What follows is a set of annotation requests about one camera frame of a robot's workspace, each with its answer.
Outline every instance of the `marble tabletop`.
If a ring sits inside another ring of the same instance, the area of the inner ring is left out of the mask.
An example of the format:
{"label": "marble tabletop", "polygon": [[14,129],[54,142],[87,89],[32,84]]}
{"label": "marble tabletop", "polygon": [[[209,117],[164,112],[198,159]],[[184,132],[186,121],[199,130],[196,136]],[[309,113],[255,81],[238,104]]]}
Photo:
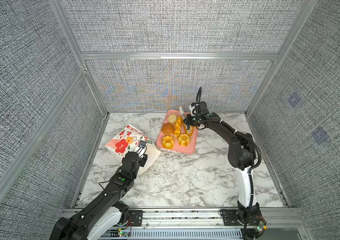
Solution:
{"label": "marble tabletop", "polygon": [[[121,162],[105,144],[131,124],[153,142],[159,135],[166,113],[111,113],[78,206],[86,206],[102,191],[98,182],[114,175]],[[251,132],[244,114],[224,113],[220,117],[233,128]],[[228,144],[210,129],[198,132],[195,152],[184,154],[160,149],[149,170],[138,176],[121,199],[130,207],[236,207],[238,185],[234,168],[227,159]],[[254,191],[261,207],[283,207],[264,162],[253,171]]]}

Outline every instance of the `red flower print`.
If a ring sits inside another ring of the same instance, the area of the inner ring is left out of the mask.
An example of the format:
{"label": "red flower print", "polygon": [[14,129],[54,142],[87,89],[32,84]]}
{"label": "red flower print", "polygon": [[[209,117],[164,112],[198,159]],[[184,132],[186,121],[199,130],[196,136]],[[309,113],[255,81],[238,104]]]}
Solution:
{"label": "red flower print", "polygon": [[117,142],[115,146],[116,146],[115,152],[124,153],[126,147],[128,146],[128,143],[126,142],[125,139],[122,139],[120,142]]}

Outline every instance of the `floral paper bag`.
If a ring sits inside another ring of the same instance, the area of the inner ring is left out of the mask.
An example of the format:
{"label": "floral paper bag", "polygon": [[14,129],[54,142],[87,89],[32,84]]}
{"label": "floral paper bag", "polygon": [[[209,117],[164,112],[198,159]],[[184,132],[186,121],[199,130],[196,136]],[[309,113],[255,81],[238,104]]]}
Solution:
{"label": "floral paper bag", "polygon": [[147,150],[145,154],[147,154],[147,161],[144,167],[139,168],[138,175],[146,171],[158,158],[159,154],[161,154],[161,151],[156,148],[148,137],[134,126],[128,125],[105,145],[111,154],[122,162],[122,158],[124,158],[126,153],[137,148],[136,144],[139,140],[146,141]]}

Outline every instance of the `textured wall panel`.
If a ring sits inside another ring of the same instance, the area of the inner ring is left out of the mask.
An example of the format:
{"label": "textured wall panel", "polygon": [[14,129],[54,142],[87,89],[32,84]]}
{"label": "textured wall panel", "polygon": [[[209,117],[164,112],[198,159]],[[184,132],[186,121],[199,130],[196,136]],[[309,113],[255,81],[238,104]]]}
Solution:
{"label": "textured wall panel", "polygon": [[70,207],[102,118],[82,80],[0,205],[0,240],[49,238]]}
{"label": "textured wall panel", "polygon": [[340,239],[340,0],[319,1],[250,119],[316,239]]}
{"label": "textured wall panel", "polygon": [[278,52],[304,0],[62,0],[82,51]]}
{"label": "textured wall panel", "polygon": [[47,0],[0,1],[0,177],[78,71]]}
{"label": "textured wall panel", "polygon": [[203,87],[211,111],[245,111],[268,60],[88,60],[109,111],[188,109]]}

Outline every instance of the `robotic arm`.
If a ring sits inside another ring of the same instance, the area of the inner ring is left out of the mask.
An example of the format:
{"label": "robotic arm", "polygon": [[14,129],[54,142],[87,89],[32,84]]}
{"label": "robotic arm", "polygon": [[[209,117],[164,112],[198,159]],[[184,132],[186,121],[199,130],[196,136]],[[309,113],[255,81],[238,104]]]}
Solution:
{"label": "robotic arm", "polygon": [[[240,189],[238,211],[236,214],[230,214],[228,210],[222,209],[220,214],[227,225],[236,221],[244,225],[244,239],[246,239],[246,235],[251,238],[258,238],[266,229],[266,221],[262,217],[254,195],[252,170],[260,165],[261,152],[253,142],[251,134],[237,131],[225,123],[216,113],[209,113],[206,103],[200,101],[201,93],[202,88],[199,88],[196,103],[192,103],[189,107],[192,114],[187,114],[183,122],[187,125],[187,128],[190,126],[198,128],[203,124],[218,133],[229,144],[228,160],[236,169]],[[255,152],[258,155],[256,164],[254,164]],[[246,230],[249,220],[251,220],[250,225],[257,226],[255,229]]]}
{"label": "robotic arm", "polygon": [[128,205],[119,201],[134,185],[139,167],[147,161],[146,142],[140,141],[134,152],[122,159],[122,166],[111,177],[105,189],[79,213],[70,219],[60,218],[50,240],[95,240],[105,229],[127,223]]}

